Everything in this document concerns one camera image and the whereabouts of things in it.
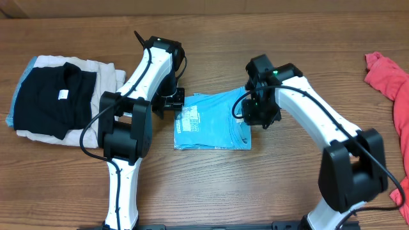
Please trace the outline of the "light blue t-shirt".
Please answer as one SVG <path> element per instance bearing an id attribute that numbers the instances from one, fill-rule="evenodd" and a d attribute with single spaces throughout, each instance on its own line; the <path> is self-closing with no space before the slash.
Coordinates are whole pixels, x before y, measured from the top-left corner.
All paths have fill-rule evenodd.
<path id="1" fill-rule="evenodd" d="M 251 127 L 232 115 L 233 104 L 244 93 L 245 88 L 240 87 L 186 97 L 174 121 L 174 149 L 250 150 Z"/>

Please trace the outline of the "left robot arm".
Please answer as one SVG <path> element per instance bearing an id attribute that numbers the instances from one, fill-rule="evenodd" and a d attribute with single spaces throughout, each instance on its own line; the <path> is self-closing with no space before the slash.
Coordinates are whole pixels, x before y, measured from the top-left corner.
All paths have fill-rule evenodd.
<path id="1" fill-rule="evenodd" d="M 148 154 L 152 116 L 179 113 L 185 101 L 178 87 L 186 63 L 180 42 L 152 36 L 142 41 L 144 54 L 129 80 L 100 99 L 98 145 L 109 169 L 109 211 L 103 229 L 136 229 L 139 168 Z"/>

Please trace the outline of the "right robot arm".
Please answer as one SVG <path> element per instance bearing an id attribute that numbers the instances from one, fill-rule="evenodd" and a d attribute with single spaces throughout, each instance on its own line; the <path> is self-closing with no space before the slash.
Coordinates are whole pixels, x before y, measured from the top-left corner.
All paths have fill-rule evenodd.
<path id="1" fill-rule="evenodd" d="M 291 63 L 275 68 L 263 54 L 252 58 L 245 69 L 250 98 L 240 99 L 244 122 L 268 128 L 285 110 L 322 152 L 320 202 L 301 221 L 274 222 L 272 229 L 360 229 L 358 222 L 346 218 L 388 187 L 381 135 L 344 119 Z"/>

